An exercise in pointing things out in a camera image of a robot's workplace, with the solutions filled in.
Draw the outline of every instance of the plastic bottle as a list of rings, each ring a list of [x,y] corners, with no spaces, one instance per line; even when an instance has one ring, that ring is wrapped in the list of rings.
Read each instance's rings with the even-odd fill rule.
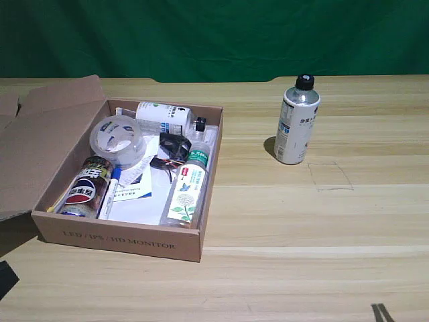
[[[313,86],[314,77],[302,74],[284,93],[274,154],[285,164],[298,164],[305,157],[320,103]]]
[[[135,114],[143,131],[154,131],[188,137],[199,117],[187,107],[141,102]]]
[[[198,227],[207,186],[209,155],[210,146],[204,142],[192,144],[188,160],[177,169],[160,225]]]

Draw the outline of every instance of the open cardboard box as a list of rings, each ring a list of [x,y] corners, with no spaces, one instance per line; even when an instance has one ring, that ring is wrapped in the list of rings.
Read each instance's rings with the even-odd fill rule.
[[[138,103],[105,99],[96,75],[30,91],[17,117],[16,95],[1,97],[0,220],[31,211],[50,243],[199,262],[221,144],[222,107],[179,104],[219,126],[197,229],[46,212],[91,155],[93,126],[114,115],[116,107],[135,111]]]

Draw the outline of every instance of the green curtain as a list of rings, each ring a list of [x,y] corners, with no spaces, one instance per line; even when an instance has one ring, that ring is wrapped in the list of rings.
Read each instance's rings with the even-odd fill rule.
[[[428,0],[2,0],[0,77],[429,74]]]

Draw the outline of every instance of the blue marker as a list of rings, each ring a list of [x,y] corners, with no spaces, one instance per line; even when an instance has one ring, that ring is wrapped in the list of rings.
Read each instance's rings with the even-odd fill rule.
[[[112,209],[113,199],[115,198],[116,188],[118,187],[119,178],[121,178],[121,168],[113,169],[112,179],[110,180],[109,189],[107,189],[103,206],[100,210],[99,219],[107,220],[110,210]]]

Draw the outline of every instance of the packing tape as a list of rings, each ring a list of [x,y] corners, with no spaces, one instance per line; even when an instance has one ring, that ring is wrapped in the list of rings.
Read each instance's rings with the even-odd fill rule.
[[[89,142],[98,156],[122,170],[136,165],[146,151],[139,124],[124,115],[110,116],[96,124]]]

